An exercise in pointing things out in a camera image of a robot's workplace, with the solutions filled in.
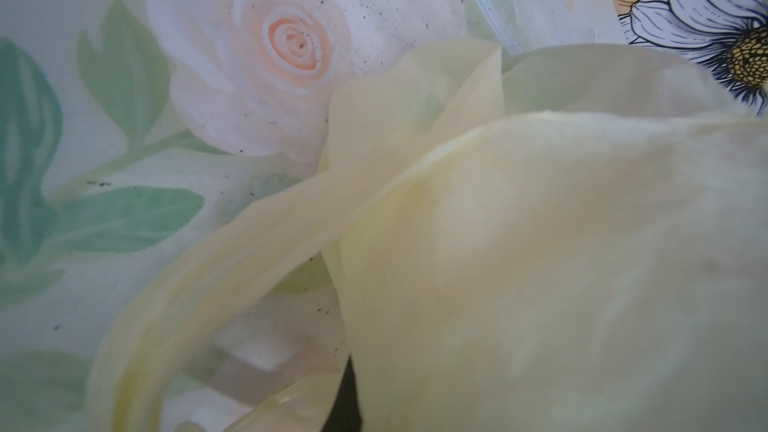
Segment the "cream printed plastic bag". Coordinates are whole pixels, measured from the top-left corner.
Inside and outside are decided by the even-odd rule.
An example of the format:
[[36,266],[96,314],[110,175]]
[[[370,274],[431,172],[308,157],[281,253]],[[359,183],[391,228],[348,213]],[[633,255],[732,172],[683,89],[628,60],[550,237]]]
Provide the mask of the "cream printed plastic bag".
[[432,43],[331,99],[318,172],[121,313],[95,431],[321,255],[366,431],[763,431],[767,121],[649,48]]

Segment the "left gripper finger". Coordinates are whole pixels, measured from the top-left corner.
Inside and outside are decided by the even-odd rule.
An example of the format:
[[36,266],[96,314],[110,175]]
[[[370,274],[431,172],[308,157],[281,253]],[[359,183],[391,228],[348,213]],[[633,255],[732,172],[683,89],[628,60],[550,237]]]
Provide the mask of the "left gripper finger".
[[361,428],[356,376],[352,357],[349,357],[335,401],[321,431],[360,432]]

